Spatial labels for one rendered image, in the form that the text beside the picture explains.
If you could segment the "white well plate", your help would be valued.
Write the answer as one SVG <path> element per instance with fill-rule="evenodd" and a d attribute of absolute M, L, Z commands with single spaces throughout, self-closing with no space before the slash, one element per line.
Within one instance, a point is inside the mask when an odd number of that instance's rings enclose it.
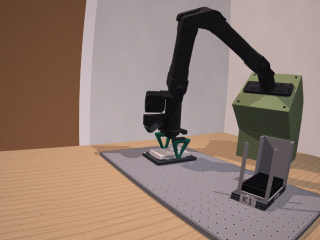
<path fill-rule="evenodd" d="M 179 147 L 177 147 L 177 148 L 178 148 L 178 154 L 179 154 L 180 151 L 181 151 L 181 148 L 179 148 Z M 162 159 L 166 159 L 166 160 L 176 159 L 173 147 L 171 147 L 171 148 L 161 148 L 161 149 L 151 149 L 149 153 L 150 153 L 150 155 L 154 156 L 155 158 L 157 158 L 159 160 L 162 160 Z M 184 152 L 183 152 L 183 154 L 181 155 L 180 158 L 185 158 L 186 156 L 190 156 L 190 152 L 184 150 Z"/>

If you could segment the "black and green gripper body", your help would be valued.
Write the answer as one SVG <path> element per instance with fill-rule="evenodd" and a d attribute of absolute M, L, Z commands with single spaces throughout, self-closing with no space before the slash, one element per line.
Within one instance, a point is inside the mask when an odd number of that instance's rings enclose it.
<path fill-rule="evenodd" d="M 181 113 L 180 114 L 175 114 L 175 116 L 177 117 L 177 130 L 165 130 L 163 128 L 158 128 L 158 130 L 160 130 L 160 133 L 164 133 L 164 136 L 172 139 L 174 141 L 180 141 L 180 140 L 186 140 L 186 137 L 176 137 L 178 136 L 180 133 L 182 133 L 183 135 L 187 135 L 187 130 L 182 129 L 181 128 Z"/>

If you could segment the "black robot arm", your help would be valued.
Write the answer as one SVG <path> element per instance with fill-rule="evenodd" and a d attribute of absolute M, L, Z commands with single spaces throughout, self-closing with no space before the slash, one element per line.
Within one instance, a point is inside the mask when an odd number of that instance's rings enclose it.
<path fill-rule="evenodd" d="M 147 91 L 143 125 L 147 132 L 157 128 L 175 131 L 178 115 L 182 112 L 183 97 L 188 88 L 189 66 L 198 29 L 209 30 L 231 48 L 258 76 L 258 81 L 248 81 L 244 93 L 290 97 L 294 88 L 292 83 L 275 82 L 275 73 L 264 56 L 254 50 L 229 24 L 217 10 L 200 7 L 179 13 L 177 36 L 172 63 L 167 75 L 168 90 Z M 162 113 L 173 114 L 166 115 Z M 175 115 L 177 114 L 177 115 Z"/>

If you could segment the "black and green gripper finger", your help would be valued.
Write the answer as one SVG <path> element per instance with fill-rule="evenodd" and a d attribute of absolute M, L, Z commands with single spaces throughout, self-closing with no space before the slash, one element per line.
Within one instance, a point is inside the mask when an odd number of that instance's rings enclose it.
<path fill-rule="evenodd" d="M 163 146 L 163 143 L 162 143 L 162 140 L 161 140 L 161 137 L 164 137 L 165 136 L 165 133 L 161 133 L 161 132 L 155 132 L 155 136 L 159 142 L 159 145 L 161 147 L 161 149 L 166 149 L 168 148 L 168 145 L 169 145 L 169 142 L 170 142 L 170 138 L 166 138 L 166 142 L 165 142 L 165 146 Z"/>
<path fill-rule="evenodd" d="M 186 149 L 190 141 L 191 139 L 189 138 L 186 138 L 185 140 L 171 140 L 176 159 L 181 158 L 184 150 Z M 180 150 L 180 153 L 178 154 L 178 144 L 181 144 L 181 143 L 183 143 L 183 146 Z"/>

